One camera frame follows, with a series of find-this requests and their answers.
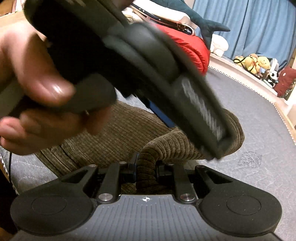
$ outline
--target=blue curtain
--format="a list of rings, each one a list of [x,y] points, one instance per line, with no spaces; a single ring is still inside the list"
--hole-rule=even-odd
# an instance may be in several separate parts
[[[195,0],[193,10],[231,29],[215,32],[228,41],[230,59],[256,53],[276,58],[281,68],[296,47],[296,7],[288,0]]]

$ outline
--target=red cushion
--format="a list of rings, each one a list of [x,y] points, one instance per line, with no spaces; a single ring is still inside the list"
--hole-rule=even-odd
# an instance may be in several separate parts
[[[206,74],[210,62],[210,50],[207,49],[200,37],[190,36],[159,24],[155,25],[169,35],[188,54],[202,74]]]
[[[274,87],[274,90],[278,93],[278,97],[284,97],[286,90],[290,88],[291,84],[296,78],[296,69],[291,67],[285,67],[279,74],[279,82]]]

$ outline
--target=brown corduroy fabric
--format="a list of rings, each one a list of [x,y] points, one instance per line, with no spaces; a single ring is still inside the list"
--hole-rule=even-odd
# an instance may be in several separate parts
[[[137,189],[139,193],[164,193],[164,187],[155,180],[157,160],[185,164],[188,160],[203,159],[186,135],[179,129],[170,129],[154,114],[137,107],[117,102],[113,115],[100,134],[82,133],[64,141],[60,146],[42,150],[37,157],[58,177],[89,164],[107,168],[111,163],[129,161],[135,151],[137,162]],[[225,155],[238,150],[244,134],[238,119],[226,111],[237,140]],[[126,184],[122,193],[135,193],[135,185]]]

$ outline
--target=gray mattress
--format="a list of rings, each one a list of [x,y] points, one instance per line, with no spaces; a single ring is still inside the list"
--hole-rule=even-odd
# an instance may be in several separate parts
[[[245,142],[236,153],[219,162],[199,162],[273,194],[283,207],[276,234],[283,240],[295,241],[296,147],[285,124],[271,103],[237,81],[213,69],[209,69],[207,80],[223,106],[240,120]],[[146,109],[136,98],[118,97]],[[14,155],[11,170],[18,192],[56,178],[35,156]]]

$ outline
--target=gray ribbed panel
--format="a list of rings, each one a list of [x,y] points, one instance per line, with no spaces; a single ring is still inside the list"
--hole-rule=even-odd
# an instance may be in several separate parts
[[[99,206],[80,228],[55,237],[19,232],[12,241],[275,241],[272,234],[257,238],[225,235],[205,223],[195,207],[174,201],[171,195],[122,195],[114,204]]]

